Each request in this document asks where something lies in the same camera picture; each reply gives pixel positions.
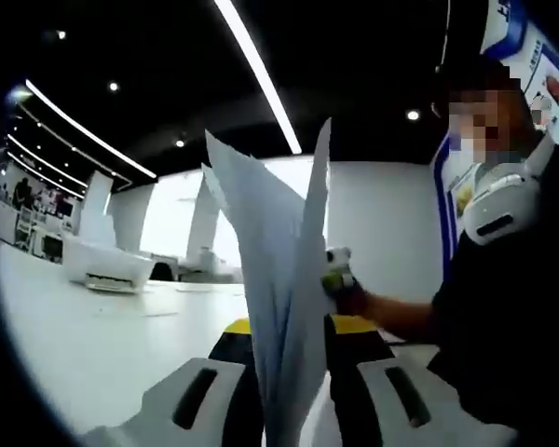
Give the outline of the person's right hand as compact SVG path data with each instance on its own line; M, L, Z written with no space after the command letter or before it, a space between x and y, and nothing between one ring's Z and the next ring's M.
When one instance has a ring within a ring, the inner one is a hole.
M372 296L360 283L354 282L350 286L342 287L335 293L336 311L340 315L365 318L368 315L371 298Z

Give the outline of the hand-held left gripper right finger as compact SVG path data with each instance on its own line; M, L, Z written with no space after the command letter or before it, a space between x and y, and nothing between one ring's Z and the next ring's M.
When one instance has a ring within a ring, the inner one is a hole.
M396 357L370 323L324 320L330 397L343 446L451 446L453 389Z

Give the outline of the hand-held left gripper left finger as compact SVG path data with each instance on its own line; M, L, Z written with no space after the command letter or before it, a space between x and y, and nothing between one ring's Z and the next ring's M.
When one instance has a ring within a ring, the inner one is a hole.
M264 412L249 322L225 328L206 358L192 358L143 394L143 446L260 446Z

